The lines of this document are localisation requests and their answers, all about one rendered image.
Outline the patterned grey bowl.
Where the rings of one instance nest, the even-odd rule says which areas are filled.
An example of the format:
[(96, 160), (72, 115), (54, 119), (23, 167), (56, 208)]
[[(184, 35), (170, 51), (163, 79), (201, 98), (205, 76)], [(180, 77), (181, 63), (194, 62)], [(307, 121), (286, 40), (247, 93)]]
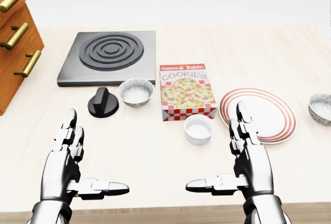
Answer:
[(130, 79), (118, 87), (120, 99), (131, 107), (141, 107), (147, 104), (153, 91), (153, 85), (145, 79)]
[(331, 125), (331, 95), (315, 94), (311, 96), (308, 110), (316, 122)]

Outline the oatmeal raisin cookies box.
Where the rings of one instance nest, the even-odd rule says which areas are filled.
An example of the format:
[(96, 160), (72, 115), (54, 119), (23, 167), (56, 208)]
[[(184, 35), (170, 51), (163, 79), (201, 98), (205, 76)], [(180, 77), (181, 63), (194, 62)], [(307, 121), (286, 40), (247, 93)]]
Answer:
[(204, 64), (161, 65), (160, 92), (164, 121), (195, 114), (215, 118), (217, 104)]

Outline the white plate with red rings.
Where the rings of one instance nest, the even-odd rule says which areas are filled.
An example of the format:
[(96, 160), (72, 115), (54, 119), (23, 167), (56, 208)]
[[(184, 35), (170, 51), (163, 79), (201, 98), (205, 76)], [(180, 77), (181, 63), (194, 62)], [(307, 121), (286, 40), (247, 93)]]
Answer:
[(226, 125), (237, 117), (240, 101), (248, 109), (262, 143), (277, 144), (294, 136), (298, 120), (293, 109), (279, 96), (259, 88), (236, 88), (223, 96), (219, 114)]

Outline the silver robot right hand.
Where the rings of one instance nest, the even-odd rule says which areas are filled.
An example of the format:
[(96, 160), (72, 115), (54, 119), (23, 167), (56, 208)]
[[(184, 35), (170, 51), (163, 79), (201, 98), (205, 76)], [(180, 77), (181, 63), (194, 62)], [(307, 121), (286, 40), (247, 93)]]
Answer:
[(245, 104), (236, 106), (237, 118), (229, 123), (230, 149), (236, 156), (234, 175), (194, 180), (186, 185), (190, 192), (210, 192), (213, 196), (233, 195), (240, 190), (248, 199), (252, 195), (274, 193), (273, 174), (267, 151), (258, 139), (257, 129)]

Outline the wooden cabinet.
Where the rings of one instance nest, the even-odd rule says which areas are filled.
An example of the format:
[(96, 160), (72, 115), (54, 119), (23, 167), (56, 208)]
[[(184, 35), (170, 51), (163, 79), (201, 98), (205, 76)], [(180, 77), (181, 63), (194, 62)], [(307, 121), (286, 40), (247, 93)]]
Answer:
[(25, 1), (0, 0), (0, 115), (44, 48)]

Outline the silver robot left hand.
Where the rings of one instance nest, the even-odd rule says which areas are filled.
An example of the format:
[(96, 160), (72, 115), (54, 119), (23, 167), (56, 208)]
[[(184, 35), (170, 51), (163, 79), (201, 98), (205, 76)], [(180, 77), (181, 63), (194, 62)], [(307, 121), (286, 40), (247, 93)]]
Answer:
[(126, 184), (80, 180), (78, 163), (83, 159), (84, 130), (77, 127), (77, 113), (70, 109), (54, 137), (54, 148), (49, 153), (41, 183), (41, 200), (61, 200), (68, 204), (74, 197), (100, 200), (104, 196), (118, 196), (129, 192)]

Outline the flat dark stove plate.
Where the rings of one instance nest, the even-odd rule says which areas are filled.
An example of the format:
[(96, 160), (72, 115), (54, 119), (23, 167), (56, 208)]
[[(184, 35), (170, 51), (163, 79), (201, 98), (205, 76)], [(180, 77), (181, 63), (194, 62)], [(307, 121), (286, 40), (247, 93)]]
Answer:
[(109, 86), (156, 81), (155, 31), (79, 32), (57, 77), (58, 86)]

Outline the white ramekin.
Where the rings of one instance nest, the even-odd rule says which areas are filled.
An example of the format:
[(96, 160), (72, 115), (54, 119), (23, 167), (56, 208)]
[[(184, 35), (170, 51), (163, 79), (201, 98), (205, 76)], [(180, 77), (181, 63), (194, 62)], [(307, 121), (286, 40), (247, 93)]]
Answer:
[(204, 145), (209, 142), (214, 123), (205, 115), (195, 114), (184, 121), (186, 139), (193, 145)]

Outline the round black stove knob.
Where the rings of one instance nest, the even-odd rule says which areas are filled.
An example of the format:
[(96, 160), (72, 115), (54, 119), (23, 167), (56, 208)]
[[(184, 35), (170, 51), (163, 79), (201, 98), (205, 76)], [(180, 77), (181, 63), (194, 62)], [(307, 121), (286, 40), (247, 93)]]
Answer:
[(106, 87), (97, 89), (96, 95), (88, 102), (89, 113), (97, 118), (105, 118), (113, 115), (119, 108), (117, 97), (109, 93)]

